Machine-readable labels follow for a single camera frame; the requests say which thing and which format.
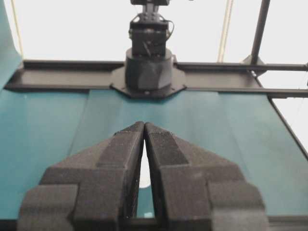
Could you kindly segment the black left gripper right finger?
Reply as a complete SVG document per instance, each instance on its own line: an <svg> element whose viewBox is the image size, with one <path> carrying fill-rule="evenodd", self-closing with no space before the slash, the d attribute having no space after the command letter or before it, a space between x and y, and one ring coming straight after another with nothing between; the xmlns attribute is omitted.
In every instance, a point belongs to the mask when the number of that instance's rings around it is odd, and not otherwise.
<svg viewBox="0 0 308 231"><path fill-rule="evenodd" d="M236 163L152 123L144 138L155 214L169 230L268 230L262 196Z"/></svg>

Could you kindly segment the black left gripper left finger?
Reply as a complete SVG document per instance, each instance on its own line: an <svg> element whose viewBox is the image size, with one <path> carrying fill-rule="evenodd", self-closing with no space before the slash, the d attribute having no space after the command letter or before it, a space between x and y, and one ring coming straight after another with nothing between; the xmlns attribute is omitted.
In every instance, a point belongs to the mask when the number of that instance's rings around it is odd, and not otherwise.
<svg viewBox="0 0 308 231"><path fill-rule="evenodd" d="M144 123L48 167L24 196L20 231L117 231L136 213Z"/></svg>

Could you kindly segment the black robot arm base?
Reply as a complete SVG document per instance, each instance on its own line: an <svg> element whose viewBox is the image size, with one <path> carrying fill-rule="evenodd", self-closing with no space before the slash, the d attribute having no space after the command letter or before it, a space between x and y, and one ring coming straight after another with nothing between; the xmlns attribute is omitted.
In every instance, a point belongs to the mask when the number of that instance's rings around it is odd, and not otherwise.
<svg viewBox="0 0 308 231"><path fill-rule="evenodd" d="M159 12L167 0L132 0L141 5L129 23L132 47L126 51L124 66L112 71L111 88L135 99L164 99L186 89L185 73L174 66L174 56L166 47L173 34L170 20Z"/></svg>

